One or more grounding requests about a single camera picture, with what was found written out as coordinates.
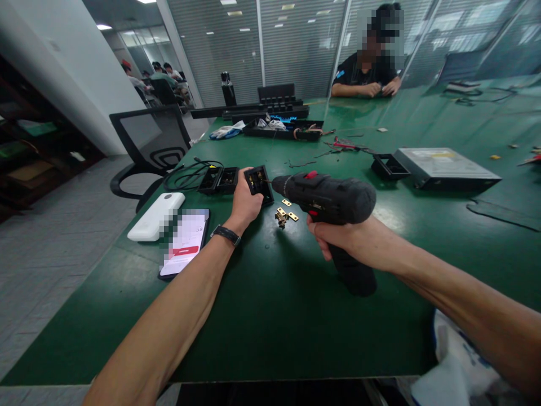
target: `ceiling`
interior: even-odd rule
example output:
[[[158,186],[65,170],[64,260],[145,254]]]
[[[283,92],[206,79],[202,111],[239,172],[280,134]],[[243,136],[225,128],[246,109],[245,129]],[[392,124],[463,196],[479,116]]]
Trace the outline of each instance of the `ceiling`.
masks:
[[[96,24],[110,25],[116,31],[162,25],[156,3],[137,0],[83,0]]]

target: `black t-shirt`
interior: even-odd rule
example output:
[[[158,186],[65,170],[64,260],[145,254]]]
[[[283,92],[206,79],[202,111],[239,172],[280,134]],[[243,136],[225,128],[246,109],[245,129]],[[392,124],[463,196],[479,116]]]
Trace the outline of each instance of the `black t-shirt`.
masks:
[[[380,60],[375,64],[372,64],[372,68],[364,74],[360,68],[357,68],[357,53],[355,52],[338,66],[338,71],[332,84],[341,83],[342,85],[363,86],[375,82],[385,86],[395,77],[396,70],[386,58],[380,58]]]

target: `phone screen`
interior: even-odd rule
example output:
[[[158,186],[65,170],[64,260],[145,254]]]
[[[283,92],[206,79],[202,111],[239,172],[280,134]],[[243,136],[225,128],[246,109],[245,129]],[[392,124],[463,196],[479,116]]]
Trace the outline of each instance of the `phone screen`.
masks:
[[[161,279],[178,275],[203,248],[209,215],[208,209],[182,210],[159,270]]]

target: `desk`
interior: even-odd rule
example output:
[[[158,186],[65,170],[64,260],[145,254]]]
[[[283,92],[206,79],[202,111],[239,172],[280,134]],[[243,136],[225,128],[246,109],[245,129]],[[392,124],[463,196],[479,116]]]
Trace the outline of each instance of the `desk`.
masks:
[[[539,214],[540,172],[519,166],[532,145],[541,144],[539,98],[518,96],[474,107],[454,104],[426,89],[400,91],[393,100],[331,99],[311,105],[311,119],[339,129],[381,153],[398,147],[450,147],[503,177],[487,191],[498,203]],[[214,130],[223,125],[216,120]],[[378,127],[389,131],[379,133]],[[414,189],[411,182],[384,183],[362,152],[314,156],[328,151],[323,140],[303,143],[249,138],[208,141],[206,135],[184,158],[225,166],[265,165],[270,177],[298,169],[284,164],[317,161],[337,178],[355,176],[378,190],[375,214],[391,229],[464,269],[504,294],[541,310],[540,234],[471,213],[469,195]],[[508,144],[519,144],[509,149]],[[491,155],[502,159],[492,161]],[[159,189],[156,196],[162,193]],[[393,276],[377,272],[370,298],[348,294],[332,263],[304,224],[305,214],[277,227],[281,204],[264,208],[248,228],[242,249],[226,269],[214,308],[173,381],[247,381],[423,374],[434,366],[433,307]],[[209,208],[210,229],[230,213],[232,196],[187,193],[184,209]],[[127,231],[83,285],[68,299],[2,385],[89,383],[139,316],[166,286],[156,278],[158,243],[137,244]]]

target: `black thermos bottle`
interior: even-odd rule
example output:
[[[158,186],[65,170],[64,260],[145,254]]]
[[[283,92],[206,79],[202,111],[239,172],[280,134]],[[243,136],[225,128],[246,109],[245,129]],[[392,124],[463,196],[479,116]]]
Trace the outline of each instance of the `black thermos bottle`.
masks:
[[[224,93],[225,105],[237,105],[237,98],[235,97],[235,88],[231,83],[228,72],[221,73],[221,90]]]

